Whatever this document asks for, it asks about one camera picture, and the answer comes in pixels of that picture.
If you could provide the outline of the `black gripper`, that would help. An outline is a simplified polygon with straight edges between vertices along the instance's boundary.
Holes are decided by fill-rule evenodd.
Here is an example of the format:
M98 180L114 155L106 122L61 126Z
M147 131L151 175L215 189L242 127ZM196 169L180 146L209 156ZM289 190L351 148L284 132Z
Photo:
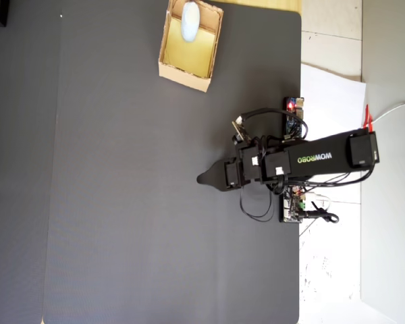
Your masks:
M225 185L228 190L241 188L242 177L237 158L215 162L207 171L200 174L196 181L219 191L225 191Z

